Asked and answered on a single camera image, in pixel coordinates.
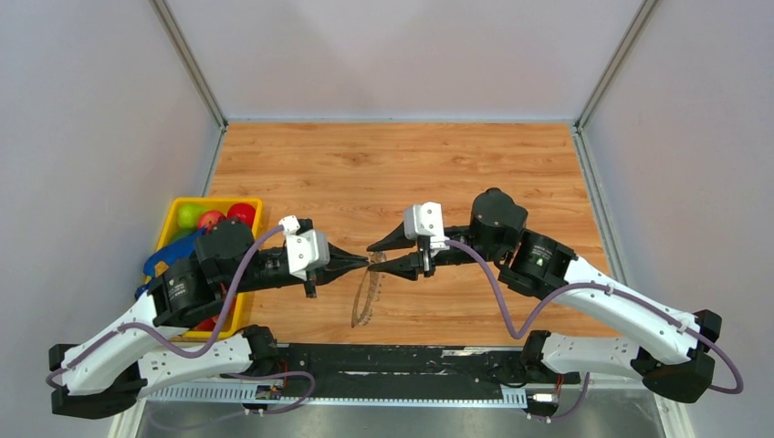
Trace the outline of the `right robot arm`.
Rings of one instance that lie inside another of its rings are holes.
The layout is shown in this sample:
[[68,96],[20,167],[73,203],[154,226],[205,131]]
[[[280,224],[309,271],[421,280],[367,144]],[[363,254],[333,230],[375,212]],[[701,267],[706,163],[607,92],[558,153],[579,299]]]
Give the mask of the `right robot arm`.
[[528,211],[498,188],[479,194],[470,222],[447,226],[440,204],[407,208],[402,222],[371,245],[373,252],[403,255],[372,266],[375,272],[412,281],[439,266],[482,266],[500,310],[510,289],[541,307],[574,308],[615,330],[611,338],[571,337],[535,330],[529,322],[508,333],[523,339],[521,368],[534,381],[550,374],[598,373],[640,381],[675,402],[696,402],[713,382],[721,317],[661,304],[606,276],[564,244],[527,227]]

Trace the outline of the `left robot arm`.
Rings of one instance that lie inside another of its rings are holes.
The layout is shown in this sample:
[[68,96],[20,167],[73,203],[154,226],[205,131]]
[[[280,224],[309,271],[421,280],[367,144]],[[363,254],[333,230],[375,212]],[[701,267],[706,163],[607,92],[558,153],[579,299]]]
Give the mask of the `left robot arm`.
[[226,374],[278,378],[277,341],[263,326],[246,326],[227,339],[213,332],[198,348],[173,344],[209,318],[224,324],[240,293],[300,285],[314,297],[318,287],[368,265],[365,256],[329,243],[309,219],[290,216],[277,232],[286,241],[274,248],[264,248],[263,239],[236,219],[197,233],[192,252],[153,278],[99,334],[53,346],[47,376],[52,412],[103,419],[186,381]]

